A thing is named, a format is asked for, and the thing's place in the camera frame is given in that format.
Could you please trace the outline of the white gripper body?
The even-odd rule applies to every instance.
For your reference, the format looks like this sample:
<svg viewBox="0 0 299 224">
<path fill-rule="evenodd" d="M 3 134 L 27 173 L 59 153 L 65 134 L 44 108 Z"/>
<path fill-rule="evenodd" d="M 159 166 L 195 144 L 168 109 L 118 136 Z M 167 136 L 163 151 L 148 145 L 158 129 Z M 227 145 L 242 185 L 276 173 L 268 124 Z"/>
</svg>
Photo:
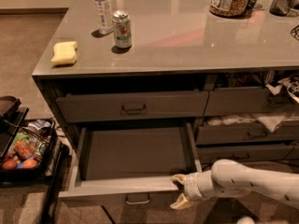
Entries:
<svg viewBox="0 0 299 224">
<path fill-rule="evenodd" d="M 207 200 L 215 194 L 211 172 L 191 173 L 186 176 L 184 194 L 192 202 Z"/>
</svg>

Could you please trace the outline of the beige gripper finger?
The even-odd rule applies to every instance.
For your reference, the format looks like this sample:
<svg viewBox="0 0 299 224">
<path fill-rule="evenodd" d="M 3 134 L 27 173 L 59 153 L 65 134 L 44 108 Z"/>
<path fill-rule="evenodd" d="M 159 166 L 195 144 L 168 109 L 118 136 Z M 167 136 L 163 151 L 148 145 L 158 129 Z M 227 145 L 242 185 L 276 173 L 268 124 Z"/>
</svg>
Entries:
<svg viewBox="0 0 299 224">
<path fill-rule="evenodd" d="M 194 202 L 191 201 L 184 193 L 181 193 L 177 200 L 170 205 L 170 207 L 174 210 L 183 210 L 190 208 L 194 205 Z"/>
<path fill-rule="evenodd" d="M 183 190 L 185 187 L 187 176 L 184 174 L 176 174 L 171 177 L 172 183 L 179 189 Z"/>
</svg>

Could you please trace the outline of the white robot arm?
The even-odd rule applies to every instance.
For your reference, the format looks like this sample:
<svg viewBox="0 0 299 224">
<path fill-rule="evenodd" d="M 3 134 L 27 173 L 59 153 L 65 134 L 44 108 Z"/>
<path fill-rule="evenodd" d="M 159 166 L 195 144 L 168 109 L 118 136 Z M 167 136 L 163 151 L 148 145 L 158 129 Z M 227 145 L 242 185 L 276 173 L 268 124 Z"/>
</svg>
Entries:
<svg viewBox="0 0 299 224">
<path fill-rule="evenodd" d="M 299 208 L 299 174 L 253 169 L 239 162 L 218 160 L 210 170 L 177 174 L 173 182 L 182 186 L 172 209 L 182 210 L 212 197 L 244 197 L 251 191 Z"/>
</svg>

